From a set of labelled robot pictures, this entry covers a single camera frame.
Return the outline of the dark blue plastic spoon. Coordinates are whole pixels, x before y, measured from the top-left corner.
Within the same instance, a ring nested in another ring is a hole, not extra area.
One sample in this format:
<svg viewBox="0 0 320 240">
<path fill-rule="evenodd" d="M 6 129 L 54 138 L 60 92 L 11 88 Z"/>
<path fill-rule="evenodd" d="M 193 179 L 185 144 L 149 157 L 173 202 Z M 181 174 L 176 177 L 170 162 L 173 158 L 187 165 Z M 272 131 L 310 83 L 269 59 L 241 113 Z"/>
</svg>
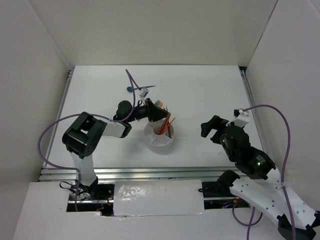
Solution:
<svg viewBox="0 0 320 240">
<path fill-rule="evenodd" d="M 155 87 L 155 85 L 148 85 L 148 86 L 143 86 L 143 87 L 131 87 L 131 86 L 128 86 L 126 88 L 126 90 L 129 92 L 129 93 L 132 93 L 133 91 L 136 91 L 136 90 L 142 90 L 143 88 L 146 88 L 146 89 L 149 89 L 149 88 L 152 88 L 152 87 Z"/>
</svg>

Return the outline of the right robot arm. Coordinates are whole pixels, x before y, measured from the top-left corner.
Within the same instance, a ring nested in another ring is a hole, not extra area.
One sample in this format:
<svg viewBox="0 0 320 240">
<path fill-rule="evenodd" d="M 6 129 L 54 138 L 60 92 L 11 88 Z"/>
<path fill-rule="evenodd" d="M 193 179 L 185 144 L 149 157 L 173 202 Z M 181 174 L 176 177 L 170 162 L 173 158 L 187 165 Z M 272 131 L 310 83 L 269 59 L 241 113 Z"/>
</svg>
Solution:
<svg viewBox="0 0 320 240">
<path fill-rule="evenodd" d="M 309 207 L 295 191 L 282 182 L 282 175 L 263 151 L 253 147 L 244 131 L 249 115 L 242 113 L 233 121 L 215 115 L 202 123 L 201 137 L 215 134 L 211 141 L 223 147 L 228 159 L 236 168 L 263 188 L 260 191 L 246 183 L 232 170 L 225 171 L 217 180 L 223 196 L 231 194 L 245 200 L 277 225 L 286 240 L 312 240 L 320 225 L 320 213 Z"/>
</svg>

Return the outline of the orange plastic knife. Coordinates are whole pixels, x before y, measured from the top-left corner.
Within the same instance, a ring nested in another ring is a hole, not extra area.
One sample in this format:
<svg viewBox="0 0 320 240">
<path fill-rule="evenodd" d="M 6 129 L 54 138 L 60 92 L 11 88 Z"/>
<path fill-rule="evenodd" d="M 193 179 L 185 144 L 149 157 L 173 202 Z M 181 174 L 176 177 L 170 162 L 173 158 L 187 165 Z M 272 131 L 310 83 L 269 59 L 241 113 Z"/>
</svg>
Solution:
<svg viewBox="0 0 320 240">
<path fill-rule="evenodd" d="M 167 124 L 167 135 L 171 139 L 172 138 L 172 133 L 171 133 L 171 124 Z"/>
</svg>

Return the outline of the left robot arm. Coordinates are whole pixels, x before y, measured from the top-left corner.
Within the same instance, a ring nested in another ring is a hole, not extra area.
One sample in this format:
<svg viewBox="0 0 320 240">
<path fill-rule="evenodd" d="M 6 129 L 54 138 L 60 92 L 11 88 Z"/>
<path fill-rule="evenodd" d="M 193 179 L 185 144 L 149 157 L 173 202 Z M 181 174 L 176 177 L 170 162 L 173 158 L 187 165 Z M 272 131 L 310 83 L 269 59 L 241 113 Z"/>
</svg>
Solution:
<svg viewBox="0 0 320 240">
<path fill-rule="evenodd" d="M 150 98 L 142 105 L 133 106 L 123 100 L 117 106 L 112 121 L 102 121 L 92 114 L 82 112 L 62 136 L 62 143 L 71 153 L 77 169 L 76 181 L 81 186 L 81 194 L 88 200 L 99 193 L 98 177 L 94 170 L 92 154 L 103 136 L 125 138 L 131 131 L 131 122 L 147 118 L 149 122 L 165 119 L 169 112 L 156 106 Z"/>
</svg>

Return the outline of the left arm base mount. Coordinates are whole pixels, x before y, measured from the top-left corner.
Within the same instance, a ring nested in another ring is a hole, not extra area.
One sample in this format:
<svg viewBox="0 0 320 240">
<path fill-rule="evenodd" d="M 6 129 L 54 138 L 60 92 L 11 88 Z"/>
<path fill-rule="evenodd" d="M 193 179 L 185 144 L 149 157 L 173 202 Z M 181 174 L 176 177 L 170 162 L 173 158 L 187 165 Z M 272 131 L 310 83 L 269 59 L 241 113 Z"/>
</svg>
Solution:
<svg viewBox="0 0 320 240">
<path fill-rule="evenodd" d="M 75 184 L 61 181 L 59 187 L 69 193 L 67 212 L 98 212 L 107 217 L 114 215 L 115 184 L 98 184 L 90 193 L 80 187 L 77 196 Z"/>
</svg>

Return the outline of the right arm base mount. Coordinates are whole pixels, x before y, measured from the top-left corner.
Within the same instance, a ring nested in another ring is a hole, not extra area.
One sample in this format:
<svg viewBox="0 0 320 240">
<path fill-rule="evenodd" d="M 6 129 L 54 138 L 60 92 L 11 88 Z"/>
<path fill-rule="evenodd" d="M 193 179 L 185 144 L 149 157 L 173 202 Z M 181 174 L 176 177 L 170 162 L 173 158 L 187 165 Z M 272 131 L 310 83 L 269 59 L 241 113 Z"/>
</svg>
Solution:
<svg viewBox="0 0 320 240">
<path fill-rule="evenodd" d="M 240 178 L 233 170 L 226 170 L 216 181 L 203 181 L 198 192 L 203 195 L 204 209 L 248 208 L 250 205 L 233 195 L 229 189 Z"/>
</svg>

